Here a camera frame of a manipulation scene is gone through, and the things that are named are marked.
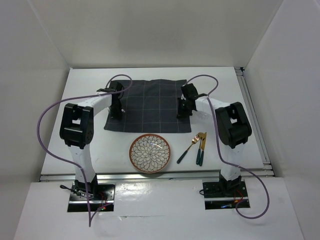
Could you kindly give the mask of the dark grey checked cloth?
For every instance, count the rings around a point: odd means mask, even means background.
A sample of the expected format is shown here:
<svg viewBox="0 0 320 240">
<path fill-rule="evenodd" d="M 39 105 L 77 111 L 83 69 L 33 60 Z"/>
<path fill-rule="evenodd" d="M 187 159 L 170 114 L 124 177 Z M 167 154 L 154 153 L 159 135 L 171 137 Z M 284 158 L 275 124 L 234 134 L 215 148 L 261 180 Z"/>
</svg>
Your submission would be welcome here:
<svg viewBox="0 0 320 240">
<path fill-rule="evenodd" d="M 190 118 L 177 118 L 178 99 L 185 79 L 134 80 L 119 97 L 122 119 L 108 116 L 104 130 L 121 133 L 191 132 Z"/>
</svg>

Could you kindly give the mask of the floral patterned plate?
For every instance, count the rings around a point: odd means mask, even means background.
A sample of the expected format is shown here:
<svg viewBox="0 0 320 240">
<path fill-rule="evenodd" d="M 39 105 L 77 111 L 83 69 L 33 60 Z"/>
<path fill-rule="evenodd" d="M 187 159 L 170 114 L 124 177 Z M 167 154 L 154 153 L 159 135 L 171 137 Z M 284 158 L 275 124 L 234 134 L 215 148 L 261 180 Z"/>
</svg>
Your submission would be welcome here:
<svg viewBox="0 0 320 240">
<path fill-rule="evenodd" d="M 158 134 L 143 134 L 129 148 L 133 167 L 145 174 L 155 174 L 166 168 L 171 158 L 169 143 Z"/>
</svg>

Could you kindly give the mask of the clear drinking glass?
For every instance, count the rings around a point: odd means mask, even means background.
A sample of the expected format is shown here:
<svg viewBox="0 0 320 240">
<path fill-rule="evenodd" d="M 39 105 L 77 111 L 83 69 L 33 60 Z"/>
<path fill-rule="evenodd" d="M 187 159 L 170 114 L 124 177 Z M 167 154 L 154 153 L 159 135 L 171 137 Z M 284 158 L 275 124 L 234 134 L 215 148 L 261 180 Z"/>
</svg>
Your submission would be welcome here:
<svg viewBox="0 0 320 240">
<path fill-rule="evenodd" d="M 207 119 L 209 119 L 210 117 L 211 117 L 211 115 L 210 114 L 208 114 L 208 113 L 205 113 L 205 112 L 203 112 L 203 111 L 199 111 L 198 112 L 198 116 L 199 116 L 199 118 L 201 119 L 201 120 L 207 120 Z"/>
</svg>

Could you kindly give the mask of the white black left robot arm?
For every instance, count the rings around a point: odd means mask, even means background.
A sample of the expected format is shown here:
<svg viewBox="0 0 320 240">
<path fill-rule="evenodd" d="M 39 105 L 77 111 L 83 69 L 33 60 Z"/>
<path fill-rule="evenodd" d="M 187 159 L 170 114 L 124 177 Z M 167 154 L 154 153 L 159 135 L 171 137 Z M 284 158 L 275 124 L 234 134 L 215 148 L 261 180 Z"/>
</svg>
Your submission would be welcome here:
<svg viewBox="0 0 320 240">
<path fill-rule="evenodd" d="M 92 165 L 90 143 L 94 137 L 94 117 L 108 108 L 109 116 L 122 120 L 121 91 L 124 86 L 112 81 L 108 87 L 97 90 L 97 96 L 78 104 L 65 105 L 59 136 L 68 146 L 75 166 L 75 189 L 88 200 L 99 193 L 97 174 Z"/>
</svg>

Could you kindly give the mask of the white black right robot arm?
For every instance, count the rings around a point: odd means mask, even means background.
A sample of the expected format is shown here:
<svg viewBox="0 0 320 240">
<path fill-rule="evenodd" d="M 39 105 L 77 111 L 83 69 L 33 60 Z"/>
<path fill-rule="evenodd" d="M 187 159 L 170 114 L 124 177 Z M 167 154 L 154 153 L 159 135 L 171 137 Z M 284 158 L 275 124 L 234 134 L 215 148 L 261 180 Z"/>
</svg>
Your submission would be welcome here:
<svg viewBox="0 0 320 240">
<path fill-rule="evenodd" d="M 185 84 L 178 98 L 177 118 L 186 118 L 193 111 L 213 117 L 217 151 L 223 166 L 215 192 L 230 196 L 241 184 L 241 162 L 243 150 L 252 128 L 241 102 L 228 103 L 199 94 L 196 87 Z"/>
</svg>

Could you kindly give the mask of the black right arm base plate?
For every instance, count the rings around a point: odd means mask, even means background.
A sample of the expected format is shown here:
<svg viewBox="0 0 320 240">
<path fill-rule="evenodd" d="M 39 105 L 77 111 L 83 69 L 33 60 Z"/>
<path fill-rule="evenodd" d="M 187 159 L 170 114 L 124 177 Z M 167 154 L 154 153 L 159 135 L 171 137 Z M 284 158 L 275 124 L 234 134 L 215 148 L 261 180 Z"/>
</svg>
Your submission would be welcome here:
<svg viewBox="0 0 320 240">
<path fill-rule="evenodd" d="M 222 192 L 218 182 L 203 182 L 199 194 L 204 198 L 206 210 L 224 210 L 238 208 L 250 208 L 247 186 L 244 181 L 235 189 Z"/>
</svg>

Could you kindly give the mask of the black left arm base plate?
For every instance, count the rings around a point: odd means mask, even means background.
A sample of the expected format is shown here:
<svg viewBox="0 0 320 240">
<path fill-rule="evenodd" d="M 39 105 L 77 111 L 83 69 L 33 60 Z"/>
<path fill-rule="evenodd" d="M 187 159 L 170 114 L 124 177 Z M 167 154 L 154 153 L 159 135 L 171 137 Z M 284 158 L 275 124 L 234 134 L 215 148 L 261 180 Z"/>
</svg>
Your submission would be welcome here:
<svg viewBox="0 0 320 240">
<path fill-rule="evenodd" d="M 61 189 L 68 190 L 69 201 L 67 212 L 68 213 L 83 213 L 87 212 L 87 194 L 85 191 L 76 190 L 75 185 L 67 187 L 65 185 L 59 186 Z M 114 200 L 115 200 L 115 184 L 101 184 L 97 186 L 97 192 L 95 194 L 89 193 L 89 204 L 91 212 L 95 212 L 98 208 L 101 208 L 100 212 L 113 212 Z"/>
</svg>

